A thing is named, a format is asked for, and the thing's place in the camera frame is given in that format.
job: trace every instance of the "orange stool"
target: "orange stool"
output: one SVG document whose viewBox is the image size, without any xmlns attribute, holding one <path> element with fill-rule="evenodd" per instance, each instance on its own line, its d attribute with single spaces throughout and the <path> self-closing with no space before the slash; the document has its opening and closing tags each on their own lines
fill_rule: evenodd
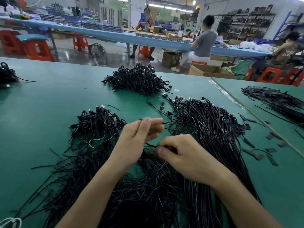
<svg viewBox="0 0 304 228">
<path fill-rule="evenodd" d="M 5 53 L 13 52 L 18 55 L 25 55 L 22 42 L 16 38 L 19 34 L 19 32 L 11 30 L 0 31 L 0 40 Z"/>
<path fill-rule="evenodd" d="M 46 41 L 30 40 L 24 42 L 23 45 L 29 59 L 49 62 L 55 61 Z"/>
<path fill-rule="evenodd" d="M 249 67 L 248 72 L 247 72 L 246 76 L 243 78 L 243 80 L 248 81 L 251 77 L 251 72 L 252 72 L 252 68 Z"/>
<path fill-rule="evenodd" d="M 279 78 L 281 77 L 283 70 L 267 67 L 262 75 L 256 80 L 257 82 L 265 82 L 265 83 L 277 83 Z M 274 76 L 269 79 L 268 74 L 274 73 Z"/>
<path fill-rule="evenodd" d="M 191 62 L 191 64 L 207 65 L 207 62 L 195 62 L 195 61 L 192 61 L 192 62 Z"/>
<path fill-rule="evenodd" d="M 143 57 L 149 57 L 150 55 L 149 46 L 143 46 L 142 48 L 140 47 L 141 45 L 139 46 L 138 55 L 142 54 Z"/>
<path fill-rule="evenodd" d="M 75 40 L 75 37 L 73 37 L 74 49 L 76 49 L 76 46 L 77 46 L 78 50 L 82 51 L 82 49 L 85 49 L 86 47 L 89 46 L 88 40 L 86 38 L 84 38 L 86 40 L 86 42 L 83 40 L 83 36 L 85 36 L 84 34 L 79 34 L 79 33 L 72 33 L 72 34 L 76 36 L 76 40 Z"/>
<path fill-rule="evenodd" d="M 301 81 L 304 79 L 304 71 L 301 69 L 294 68 L 292 69 L 281 81 L 279 84 L 289 85 L 291 80 L 293 79 L 293 76 L 297 73 L 300 74 L 298 77 L 294 80 L 294 82 L 291 84 L 293 86 L 299 86 L 301 84 Z"/>
</svg>

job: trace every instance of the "white air conditioner unit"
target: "white air conditioner unit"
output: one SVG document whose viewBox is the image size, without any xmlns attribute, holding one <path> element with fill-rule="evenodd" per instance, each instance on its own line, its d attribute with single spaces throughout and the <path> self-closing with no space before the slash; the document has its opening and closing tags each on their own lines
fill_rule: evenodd
<svg viewBox="0 0 304 228">
<path fill-rule="evenodd" d="M 122 11 L 117 8 L 108 7 L 105 4 L 99 4 L 100 22 L 107 21 L 108 24 L 122 26 Z"/>
</svg>

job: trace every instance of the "green table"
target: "green table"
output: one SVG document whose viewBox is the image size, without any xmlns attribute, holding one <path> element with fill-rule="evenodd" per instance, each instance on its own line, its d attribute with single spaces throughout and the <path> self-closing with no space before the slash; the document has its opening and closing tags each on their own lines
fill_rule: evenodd
<svg viewBox="0 0 304 228">
<path fill-rule="evenodd" d="M 115 70 L 113 68 L 23 59 L 9 59 L 5 62 L 16 70 L 19 77 L 37 80 L 37 83 L 22 81 L 12 84 L 11 88 L 0 89 L 0 220 L 13 216 L 15 213 L 10 211 L 18 210 L 49 176 L 48 169 L 31 168 L 56 163 L 57 157 L 49 151 L 49 147 L 57 153 L 66 150 L 71 135 L 68 126 L 77 122 L 77 115 L 83 110 L 94 109 L 98 104 L 109 104 L 120 109 L 112 111 L 127 122 L 144 117 L 160 117 L 146 103 L 147 97 L 129 91 L 113 92 L 111 86 L 102 84 L 101 80 L 111 74 Z M 204 96 L 215 105 L 234 113 L 240 122 L 237 113 L 255 118 L 218 91 L 210 82 L 211 78 L 157 74 L 170 81 L 173 86 L 171 91 L 175 95 L 185 98 Z M 223 79 L 225 81 L 233 81 L 235 88 L 242 85 L 237 80 Z M 149 101 L 159 107 L 164 99 L 158 94 L 150 97 Z M 165 109 L 170 110 L 168 103 Z M 267 158 L 257 161 L 243 153 L 264 207 L 284 227 L 301 227 L 304 224 L 304 182 L 301 177 L 304 173 L 304 159 L 291 147 L 280 148 L 277 140 L 265 138 L 269 129 L 255 123 L 250 125 L 252 130 L 246 131 L 246 137 L 257 148 L 278 149 L 278 153 L 274 154 L 278 167 L 271 165 Z M 169 133 L 166 131 L 160 138 L 167 135 Z M 250 149 L 242 140 L 241 144 Z M 31 211 L 38 201 L 25 207 L 21 216 Z M 41 227 L 46 217 L 45 213 L 28 217 L 22 228 Z"/>
<path fill-rule="evenodd" d="M 253 114 L 255 114 L 258 118 L 260 118 L 262 121 L 269 121 L 270 128 L 275 130 L 277 134 L 279 134 L 281 137 L 283 137 L 289 145 L 291 145 L 294 149 L 296 149 L 299 153 L 301 153 L 304 156 L 304 148 L 303 148 L 303 139 L 297 134 L 297 132 L 294 129 L 297 129 L 303 136 L 304 136 L 304 130 L 298 126 L 295 126 L 294 124 L 291 124 L 289 122 L 286 122 L 280 118 L 277 118 L 260 108 L 254 106 L 257 105 L 259 107 L 262 107 L 266 109 L 269 112 L 272 112 L 280 117 L 283 117 L 281 114 L 276 113 L 275 111 L 269 110 L 265 108 L 265 104 L 263 104 L 262 101 L 256 99 L 255 101 L 252 101 L 248 98 L 248 96 L 244 95 L 241 91 L 241 88 L 245 88 L 247 86 L 263 86 L 268 87 L 272 89 L 279 89 L 281 92 L 287 91 L 290 95 L 295 96 L 302 101 L 304 101 L 304 89 L 302 87 L 296 87 L 296 86 L 290 86 L 290 85 L 279 85 L 279 84 L 270 84 L 270 83 L 260 83 L 260 82 L 253 82 L 253 81 L 238 81 L 238 84 L 236 85 L 236 82 L 234 80 L 230 79 L 222 79 L 222 78 L 214 78 L 214 80 L 228 93 L 230 93 L 235 99 L 238 101 L 244 103 L 247 109 L 249 109 Z"/>
</svg>

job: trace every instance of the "person in gray shirt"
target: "person in gray shirt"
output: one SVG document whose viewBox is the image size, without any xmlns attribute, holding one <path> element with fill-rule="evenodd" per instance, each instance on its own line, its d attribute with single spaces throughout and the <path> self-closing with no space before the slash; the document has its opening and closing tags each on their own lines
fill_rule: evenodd
<svg viewBox="0 0 304 228">
<path fill-rule="evenodd" d="M 189 59 L 196 62 L 208 62 L 210 60 L 211 49 L 218 36 L 217 32 L 211 29 L 214 23 L 214 16 L 208 15 L 203 20 L 203 32 L 197 37 L 195 42 L 191 44 L 191 48 L 195 51 L 189 51 L 180 60 L 180 63 L 176 67 L 172 67 L 171 70 L 180 72 L 181 67 Z"/>
</svg>

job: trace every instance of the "metal table leg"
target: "metal table leg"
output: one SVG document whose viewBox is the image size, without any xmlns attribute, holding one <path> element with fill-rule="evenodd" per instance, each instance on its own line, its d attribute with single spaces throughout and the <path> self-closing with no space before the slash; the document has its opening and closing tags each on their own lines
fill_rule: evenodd
<svg viewBox="0 0 304 228">
<path fill-rule="evenodd" d="M 55 53 L 57 53 L 57 48 L 56 48 L 56 45 L 55 45 L 55 41 L 54 41 L 54 38 L 53 38 L 52 28 L 51 27 L 48 27 L 48 33 L 49 33 L 49 36 L 51 38 L 51 41 L 52 41 Z"/>
<path fill-rule="evenodd" d="M 128 55 L 128 61 L 130 61 L 130 44 L 127 43 L 127 55 Z"/>
</svg>

